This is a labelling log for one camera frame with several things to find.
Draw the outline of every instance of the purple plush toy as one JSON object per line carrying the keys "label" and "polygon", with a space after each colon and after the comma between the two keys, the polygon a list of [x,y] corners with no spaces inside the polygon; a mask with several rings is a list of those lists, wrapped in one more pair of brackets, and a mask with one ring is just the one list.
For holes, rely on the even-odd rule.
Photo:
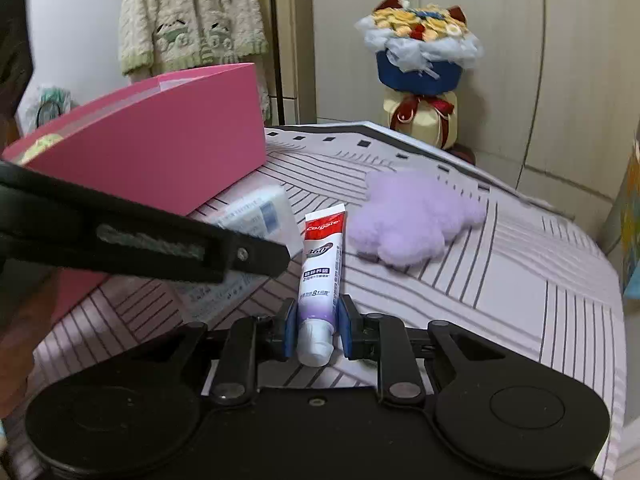
{"label": "purple plush toy", "polygon": [[484,202],[419,171],[367,175],[369,201],[352,212],[348,235],[361,253],[393,266],[439,256],[464,228],[482,223]]}

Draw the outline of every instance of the red ribbon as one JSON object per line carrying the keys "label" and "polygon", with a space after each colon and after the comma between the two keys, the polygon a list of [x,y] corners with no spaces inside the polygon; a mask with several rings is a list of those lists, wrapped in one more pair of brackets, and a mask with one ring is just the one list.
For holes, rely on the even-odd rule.
{"label": "red ribbon", "polygon": [[442,128],[442,148],[449,138],[449,116],[453,113],[454,105],[440,99],[439,97],[432,97],[428,95],[408,95],[398,105],[398,108],[393,112],[391,117],[391,124],[389,127],[396,132],[398,130],[398,123],[408,124],[413,122],[416,112],[418,111],[418,104],[420,101],[425,101],[436,109],[440,115],[440,126]]}

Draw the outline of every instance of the wardrobe door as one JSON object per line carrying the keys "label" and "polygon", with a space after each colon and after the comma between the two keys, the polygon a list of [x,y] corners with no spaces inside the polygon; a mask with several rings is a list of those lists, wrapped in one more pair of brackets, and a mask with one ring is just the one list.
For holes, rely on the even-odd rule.
{"label": "wardrobe door", "polygon": [[[607,198],[529,168],[524,168],[520,175],[518,191],[549,202],[594,239],[611,210],[611,202]],[[584,246],[586,241],[571,240],[571,243]]]}
{"label": "wardrobe door", "polygon": [[640,0],[546,0],[526,164],[614,198],[640,118]]}
{"label": "wardrobe door", "polygon": [[479,152],[479,166],[515,186],[540,77],[543,0],[420,0],[430,2],[459,5],[485,49],[455,90],[458,138]]}
{"label": "wardrobe door", "polygon": [[382,0],[314,0],[316,103],[320,120],[380,122],[376,59],[353,24]]}

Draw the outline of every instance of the pink folder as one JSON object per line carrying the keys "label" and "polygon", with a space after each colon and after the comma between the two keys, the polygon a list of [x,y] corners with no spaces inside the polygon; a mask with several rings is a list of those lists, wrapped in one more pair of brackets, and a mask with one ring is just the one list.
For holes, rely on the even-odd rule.
{"label": "pink folder", "polygon": [[[25,164],[68,182],[187,215],[266,160],[251,63],[156,76],[75,108],[13,143],[20,163],[40,137],[57,144]],[[104,275],[65,269],[55,319]]]}

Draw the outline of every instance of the toothpaste tube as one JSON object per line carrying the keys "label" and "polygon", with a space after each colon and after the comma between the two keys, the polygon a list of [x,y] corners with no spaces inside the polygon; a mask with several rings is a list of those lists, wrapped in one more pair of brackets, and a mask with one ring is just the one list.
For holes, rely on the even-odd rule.
{"label": "toothpaste tube", "polygon": [[297,350],[306,366],[324,366],[334,351],[344,215],[344,204],[339,204],[305,216]]}

